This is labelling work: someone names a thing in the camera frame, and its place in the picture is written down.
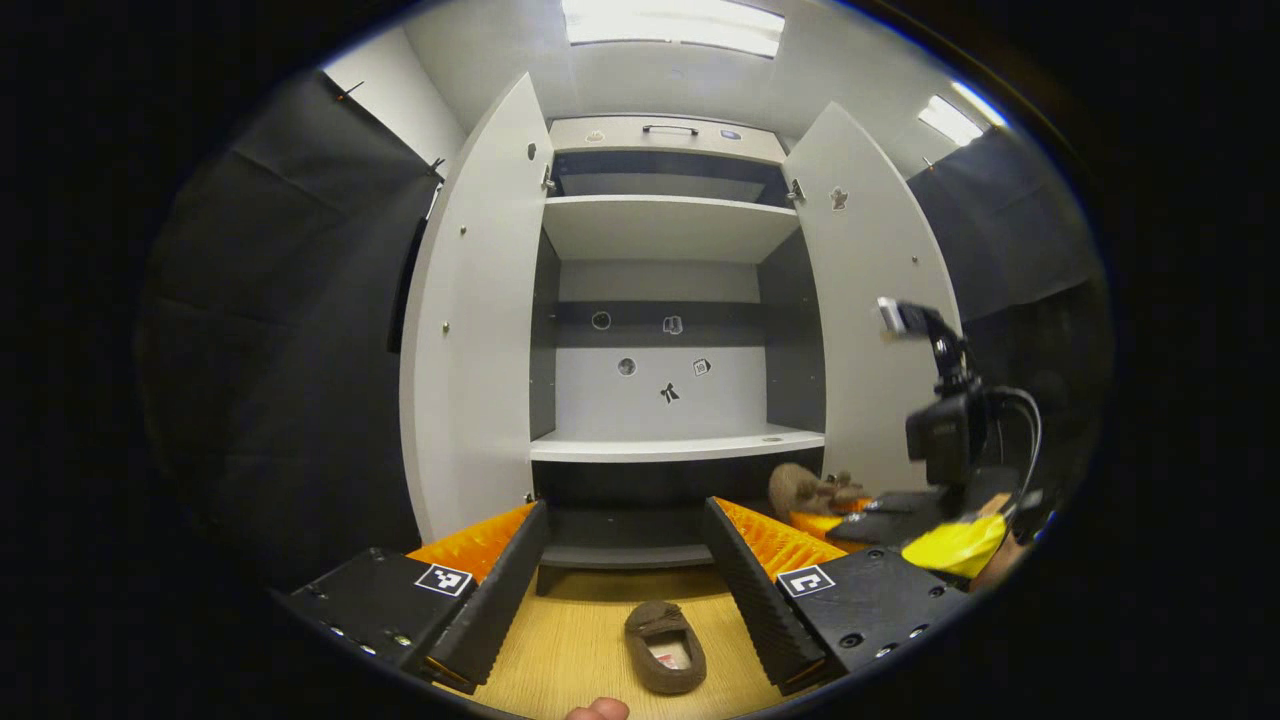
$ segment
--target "yellow object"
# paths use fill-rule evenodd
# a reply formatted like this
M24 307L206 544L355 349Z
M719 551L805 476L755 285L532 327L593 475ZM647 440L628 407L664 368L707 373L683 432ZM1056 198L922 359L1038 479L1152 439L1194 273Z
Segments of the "yellow object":
M746 541L746 546L751 548L751 553L764 568L771 582L778 578L778 573L799 570L846 555L845 551L768 515L718 497L716 503Z
M531 503L521 505L422 546L410 552L408 557L471 573L471 577L481 583L489 577L493 564L498 561L498 556L507 548L507 543L516 536L516 530L532 509Z
M973 579L1000 550L1005 532L1004 515L945 523L902 548L902 557L916 568Z
M791 511L792 528L803 533L808 533L827 544L836 546L845 552L858 552L859 550L869 547L860 542L849 542L827 537L827 533L831 532L831 529L844 521L845 518L842 515L814 515L812 512Z

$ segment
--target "white shelf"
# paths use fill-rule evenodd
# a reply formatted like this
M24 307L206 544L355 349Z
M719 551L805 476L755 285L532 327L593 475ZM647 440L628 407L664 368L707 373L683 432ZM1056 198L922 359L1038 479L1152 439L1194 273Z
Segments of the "white shelf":
M746 457L822 446L822 433L782 425L762 425L758 433L751 434L701 439L572 439L550 432L530 443L529 459L556 462L671 462Z
M561 260L758 264L799 227L796 211L673 195L550 197L543 227Z

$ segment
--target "yellow cloth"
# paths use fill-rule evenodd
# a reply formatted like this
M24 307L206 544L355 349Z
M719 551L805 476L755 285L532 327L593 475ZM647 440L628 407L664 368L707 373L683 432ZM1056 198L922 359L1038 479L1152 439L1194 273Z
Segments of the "yellow cloth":
M973 579L1000 550L1005 532L1000 514L973 523L945 523L902 548L902 557L916 568Z

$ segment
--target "ceiling light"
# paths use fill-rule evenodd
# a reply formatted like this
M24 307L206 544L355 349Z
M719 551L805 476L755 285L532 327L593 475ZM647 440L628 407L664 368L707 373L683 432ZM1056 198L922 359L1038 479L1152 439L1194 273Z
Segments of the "ceiling light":
M982 128L937 95L929 97L929 104L920 110L920 120L961 147L982 137Z
M961 97L968 100L970 105L977 108L979 113L986 115L987 119L991 120L991 124L996 126L997 128L1005 127L1005 118L1001 117L1001 114L997 113L995 108L987 105L986 100L978 97L977 92L969 90L968 87L965 87L959 82L952 82L951 88L959 92Z
M561 0L570 45L658 41L773 58L782 15L727 0Z

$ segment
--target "hand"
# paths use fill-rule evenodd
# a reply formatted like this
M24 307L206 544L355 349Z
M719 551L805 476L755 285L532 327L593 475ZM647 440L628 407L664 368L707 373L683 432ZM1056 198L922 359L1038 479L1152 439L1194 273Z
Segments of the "hand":
M570 710L564 720L627 720L627 715L631 715L627 703L612 697L598 697L590 707Z

